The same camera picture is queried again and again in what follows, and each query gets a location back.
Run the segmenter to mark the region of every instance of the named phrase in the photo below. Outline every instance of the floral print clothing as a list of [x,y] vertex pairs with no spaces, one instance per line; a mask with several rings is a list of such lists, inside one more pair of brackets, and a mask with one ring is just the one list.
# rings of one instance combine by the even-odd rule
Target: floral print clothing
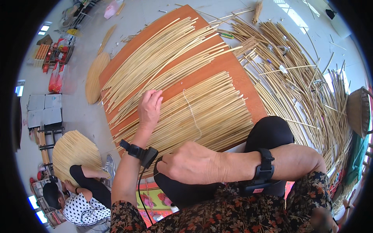
[[238,183],[232,182],[218,189],[213,200],[180,210],[146,228],[136,207],[117,201],[112,205],[110,232],[306,233],[313,231],[310,216],[316,207],[332,208],[329,179],[322,172],[309,173],[294,183],[286,209],[282,197],[240,197]]

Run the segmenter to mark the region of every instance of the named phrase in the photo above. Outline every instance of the white wall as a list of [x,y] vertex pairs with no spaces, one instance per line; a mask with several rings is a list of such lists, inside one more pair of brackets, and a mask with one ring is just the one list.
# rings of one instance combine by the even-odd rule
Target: white wall
[[[52,22],[51,27],[48,29],[46,34],[49,34],[53,42],[57,42],[60,34],[54,32],[53,30],[59,27],[59,21],[62,17],[62,11],[73,5],[72,0],[61,0],[50,14],[45,18],[44,21]],[[37,35],[30,44],[28,54],[31,48],[36,45],[36,42],[42,39],[43,35]],[[25,85],[23,88],[23,94],[21,98],[21,109],[22,109],[22,119],[25,122],[27,120],[27,104],[29,95],[40,95],[48,94],[48,84],[49,84],[50,72],[45,74],[42,72],[41,67],[33,67],[26,64],[26,60],[23,61],[21,66],[18,80],[25,80]],[[22,136],[21,136],[21,148],[16,153],[16,160],[18,166],[18,172],[21,181],[25,187],[26,193],[31,196],[32,192],[30,190],[29,179],[30,177],[36,178],[38,172],[38,165],[43,162],[41,158],[41,151],[39,150],[36,143],[29,139],[29,130],[27,128],[27,123],[23,124]],[[56,229],[49,229],[51,232],[76,232],[75,225],[71,223],[63,223]]]

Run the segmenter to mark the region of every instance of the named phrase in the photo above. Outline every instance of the black pants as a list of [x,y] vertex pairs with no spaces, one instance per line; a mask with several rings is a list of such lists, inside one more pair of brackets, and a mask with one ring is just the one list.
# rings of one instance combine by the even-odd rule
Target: black pants
[[[257,151],[258,148],[273,149],[281,145],[294,143],[291,130],[282,118],[277,116],[264,117],[259,120],[251,130],[244,152]],[[154,167],[154,174],[157,174],[157,165]],[[209,185],[186,185],[172,180],[162,173],[154,176],[154,180],[167,195],[167,197],[179,208],[186,208],[202,201],[214,198],[217,188],[223,187],[221,183]],[[266,194],[284,196],[286,181],[267,188]]]
[[75,181],[84,189],[92,192],[92,196],[109,210],[112,206],[112,194],[106,186],[94,178],[84,176],[81,165],[73,165],[70,167],[70,174]]

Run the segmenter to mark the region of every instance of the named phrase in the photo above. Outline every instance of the white string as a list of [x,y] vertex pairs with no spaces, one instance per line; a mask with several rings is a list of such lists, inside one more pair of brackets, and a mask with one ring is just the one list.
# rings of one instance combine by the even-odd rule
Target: white string
[[202,131],[201,131],[201,129],[198,127],[197,122],[195,121],[195,117],[194,117],[194,114],[193,114],[193,111],[192,111],[192,107],[190,106],[189,101],[188,101],[187,98],[185,97],[184,91],[185,91],[185,89],[183,89],[183,95],[184,95],[184,98],[185,98],[186,102],[187,102],[188,105],[189,105],[190,112],[192,113],[192,116],[193,116],[193,120],[194,120],[195,126],[196,126],[197,129],[200,131],[200,137],[199,137],[199,138],[196,138],[196,139],[193,141],[193,142],[195,142],[195,141],[199,140],[200,138],[202,138]]

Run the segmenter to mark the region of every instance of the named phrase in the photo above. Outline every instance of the woven reed mat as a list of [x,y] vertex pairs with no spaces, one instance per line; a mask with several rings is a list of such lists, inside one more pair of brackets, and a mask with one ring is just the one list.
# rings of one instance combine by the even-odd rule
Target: woven reed mat
[[69,180],[74,186],[79,186],[70,175],[72,165],[83,165],[99,170],[102,161],[97,146],[79,131],[66,132],[53,148],[54,174],[62,181]]

